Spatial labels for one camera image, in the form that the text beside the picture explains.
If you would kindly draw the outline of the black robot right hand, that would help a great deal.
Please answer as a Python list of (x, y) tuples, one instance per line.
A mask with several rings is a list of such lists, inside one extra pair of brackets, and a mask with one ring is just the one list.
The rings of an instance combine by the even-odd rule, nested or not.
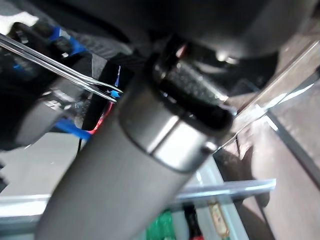
[[(68, 67), (90, 74), (92, 57), (83, 50), (74, 53), (71, 42), (55, 35), (55, 28), (42, 22), (27, 26), (15, 22), (8, 37)], [(0, 50), (0, 148), (10, 151), (35, 143), (61, 118), (42, 101), (54, 84), (75, 86), (60, 75), (10, 52)]]

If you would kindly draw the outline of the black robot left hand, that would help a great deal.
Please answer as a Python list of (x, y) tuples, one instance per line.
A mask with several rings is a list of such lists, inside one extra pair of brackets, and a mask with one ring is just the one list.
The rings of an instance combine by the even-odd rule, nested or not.
[(275, 75), (316, 0), (35, 0), (90, 49), (143, 62), (48, 202), (38, 240), (129, 240), (301, 80)]

